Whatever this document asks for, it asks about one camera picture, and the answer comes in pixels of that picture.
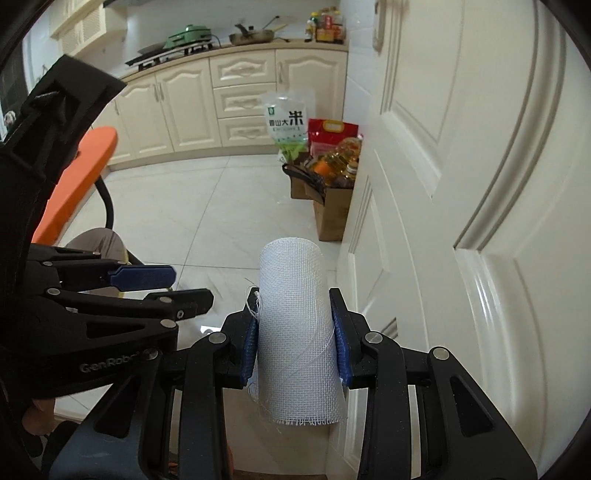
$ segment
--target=rice bag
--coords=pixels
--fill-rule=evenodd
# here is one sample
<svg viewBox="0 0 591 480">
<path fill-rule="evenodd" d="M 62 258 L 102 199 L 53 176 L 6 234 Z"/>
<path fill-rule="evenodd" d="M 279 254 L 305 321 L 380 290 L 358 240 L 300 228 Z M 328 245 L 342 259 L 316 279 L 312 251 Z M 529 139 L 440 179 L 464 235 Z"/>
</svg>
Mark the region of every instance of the rice bag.
<svg viewBox="0 0 591 480">
<path fill-rule="evenodd" d="M 308 119 L 314 116 L 313 90 L 268 92 L 261 95 L 270 137 L 288 164 L 299 165 L 309 157 Z"/>
</svg>

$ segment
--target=rolled mesh fabric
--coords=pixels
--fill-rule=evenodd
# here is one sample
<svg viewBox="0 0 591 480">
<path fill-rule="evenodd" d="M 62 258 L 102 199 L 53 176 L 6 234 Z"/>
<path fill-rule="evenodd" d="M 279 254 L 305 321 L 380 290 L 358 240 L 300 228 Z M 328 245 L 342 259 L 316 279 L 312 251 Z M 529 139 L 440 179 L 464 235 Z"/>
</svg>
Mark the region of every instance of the rolled mesh fabric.
<svg viewBox="0 0 591 480">
<path fill-rule="evenodd" d="M 259 405 L 287 425 L 345 419 L 335 329 L 320 248 L 280 238 L 261 252 L 258 308 Z"/>
</svg>

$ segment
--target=frying pan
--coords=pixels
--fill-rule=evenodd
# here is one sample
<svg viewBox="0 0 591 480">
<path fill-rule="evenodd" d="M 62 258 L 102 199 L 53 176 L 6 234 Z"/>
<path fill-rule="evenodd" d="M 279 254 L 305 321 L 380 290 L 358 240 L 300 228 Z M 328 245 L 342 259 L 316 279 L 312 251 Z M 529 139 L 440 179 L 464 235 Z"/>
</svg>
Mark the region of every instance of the frying pan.
<svg viewBox="0 0 591 480">
<path fill-rule="evenodd" d="M 232 45 L 251 45 L 254 43 L 269 43 L 275 38 L 275 32 L 285 28 L 287 24 L 279 25 L 272 29 L 250 30 L 248 31 L 244 25 L 236 24 L 235 27 L 240 29 L 241 33 L 233 33 L 230 35 L 230 42 Z"/>
</svg>

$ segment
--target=cooking oil bottle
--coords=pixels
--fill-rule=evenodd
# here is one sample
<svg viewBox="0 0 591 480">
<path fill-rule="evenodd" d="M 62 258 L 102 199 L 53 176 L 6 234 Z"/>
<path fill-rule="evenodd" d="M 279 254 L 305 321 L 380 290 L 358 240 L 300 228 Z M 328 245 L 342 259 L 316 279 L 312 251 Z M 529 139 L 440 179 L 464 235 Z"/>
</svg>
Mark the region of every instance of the cooking oil bottle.
<svg viewBox="0 0 591 480">
<path fill-rule="evenodd" d="M 361 139 L 345 138 L 334 151 L 320 157 L 312 170 L 324 178 L 324 185 L 330 187 L 334 180 L 342 176 L 351 162 L 359 161 Z"/>
</svg>

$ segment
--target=white tile wall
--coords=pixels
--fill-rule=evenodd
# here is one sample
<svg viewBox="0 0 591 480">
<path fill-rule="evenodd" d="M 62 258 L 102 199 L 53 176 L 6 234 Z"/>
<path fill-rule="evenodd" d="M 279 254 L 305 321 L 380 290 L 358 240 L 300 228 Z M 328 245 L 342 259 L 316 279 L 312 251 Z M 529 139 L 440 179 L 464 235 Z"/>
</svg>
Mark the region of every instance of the white tile wall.
<svg viewBox="0 0 591 480">
<path fill-rule="evenodd" d="M 345 92 L 346 122 L 365 129 L 374 84 L 375 57 L 372 48 L 374 0 L 342 0 L 349 37 L 349 65 Z"/>
</svg>

